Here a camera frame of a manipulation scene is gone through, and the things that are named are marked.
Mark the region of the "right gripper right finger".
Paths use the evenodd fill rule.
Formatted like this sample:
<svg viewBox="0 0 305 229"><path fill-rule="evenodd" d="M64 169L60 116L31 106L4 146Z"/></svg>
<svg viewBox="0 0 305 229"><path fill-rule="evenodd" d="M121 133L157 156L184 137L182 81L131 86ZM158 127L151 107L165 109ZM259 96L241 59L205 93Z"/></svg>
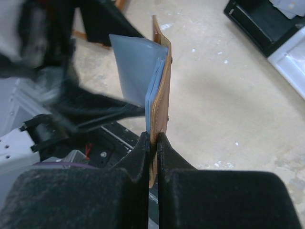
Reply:
<svg viewBox="0 0 305 229"><path fill-rule="evenodd" d="M158 137L162 229L299 229L283 181L265 171L198 170Z"/></svg>

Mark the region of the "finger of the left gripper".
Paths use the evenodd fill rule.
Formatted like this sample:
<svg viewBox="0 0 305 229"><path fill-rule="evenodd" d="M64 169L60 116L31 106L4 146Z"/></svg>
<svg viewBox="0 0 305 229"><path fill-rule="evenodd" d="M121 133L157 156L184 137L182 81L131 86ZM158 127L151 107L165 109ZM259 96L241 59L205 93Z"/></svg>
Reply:
<svg viewBox="0 0 305 229"><path fill-rule="evenodd" d="M124 118L145 116L145 109L104 94L94 94L76 83L61 84L54 102L54 118L69 131L92 131Z"/></svg>

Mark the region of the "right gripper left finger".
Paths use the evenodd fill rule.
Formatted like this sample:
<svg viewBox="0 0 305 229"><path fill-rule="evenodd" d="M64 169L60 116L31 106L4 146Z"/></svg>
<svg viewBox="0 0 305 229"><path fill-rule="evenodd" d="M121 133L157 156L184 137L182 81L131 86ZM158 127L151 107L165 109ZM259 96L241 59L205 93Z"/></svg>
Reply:
<svg viewBox="0 0 305 229"><path fill-rule="evenodd" d="M0 211L3 229L148 228L149 136L105 169L31 169Z"/></svg>

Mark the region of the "brown leather card holder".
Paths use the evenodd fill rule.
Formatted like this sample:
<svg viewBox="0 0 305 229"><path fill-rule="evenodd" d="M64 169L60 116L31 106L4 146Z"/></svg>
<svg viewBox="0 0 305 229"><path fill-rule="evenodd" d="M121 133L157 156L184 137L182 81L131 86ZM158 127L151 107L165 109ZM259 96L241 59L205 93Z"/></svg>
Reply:
<svg viewBox="0 0 305 229"><path fill-rule="evenodd" d="M168 124L171 82L172 44L166 38L155 15L153 39L111 34L120 85L124 99L144 108L146 132L150 141L149 187L157 176L157 139Z"/></svg>

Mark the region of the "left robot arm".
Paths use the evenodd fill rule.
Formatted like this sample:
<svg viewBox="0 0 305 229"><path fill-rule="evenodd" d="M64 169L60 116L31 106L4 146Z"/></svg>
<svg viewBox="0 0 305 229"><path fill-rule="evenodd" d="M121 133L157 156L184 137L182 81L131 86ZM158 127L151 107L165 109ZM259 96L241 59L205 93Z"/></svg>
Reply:
<svg viewBox="0 0 305 229"><path fill-rule="evenodd" d="M3 0L0 3L0 76L35 83L39 114L0 138L0 172L64 157L74 137L103 124L145 115L142 107L80 87L73 65L75 9L86 39L110 46L111 34L140 38L112 0Z"/></svg>

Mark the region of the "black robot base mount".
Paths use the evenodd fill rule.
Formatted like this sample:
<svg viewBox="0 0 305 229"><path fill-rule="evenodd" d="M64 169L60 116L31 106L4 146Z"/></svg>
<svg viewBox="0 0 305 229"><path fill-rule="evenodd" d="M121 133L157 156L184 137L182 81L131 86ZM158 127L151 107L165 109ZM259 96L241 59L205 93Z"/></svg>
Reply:
<svg viewBox="0 0 305 229"><path fill-rule="evenodd" d="M137 136L121 124L106 124L73 136L71 149L80 150L84 161L101 169L103 183L90 188L89 196L106 209L102 224L110 229L157 229L157 189L149 190L149 137Z"/></svg>

